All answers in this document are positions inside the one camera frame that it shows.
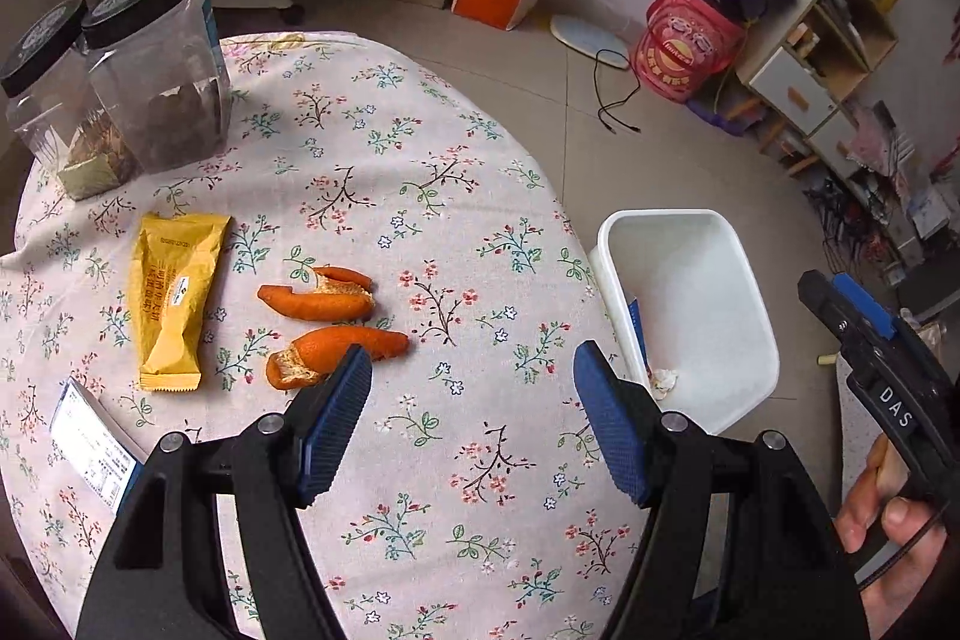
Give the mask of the person right hand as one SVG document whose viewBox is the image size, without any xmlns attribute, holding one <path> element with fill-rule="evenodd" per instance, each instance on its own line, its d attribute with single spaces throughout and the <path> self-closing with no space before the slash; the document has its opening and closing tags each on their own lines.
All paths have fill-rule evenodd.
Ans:
<svg viewBox="0 0 960 640">
<path fill-rule="evenodd" d="M 932 521 L 934 510 L 898 494 L 905 484 L 907 466 L 890 440 L 880 434 L 835 518 L 836 531 L 848 554 L 861 549 L 876 521 L 897 546 L 906 546 L 915 534 L 924 531 L 924 536 L 885 575 L 861 591 L 872 638 L 882 637 L 907 612 L 934 572 L 947 541 L 944 525 Z"/>
</svg>

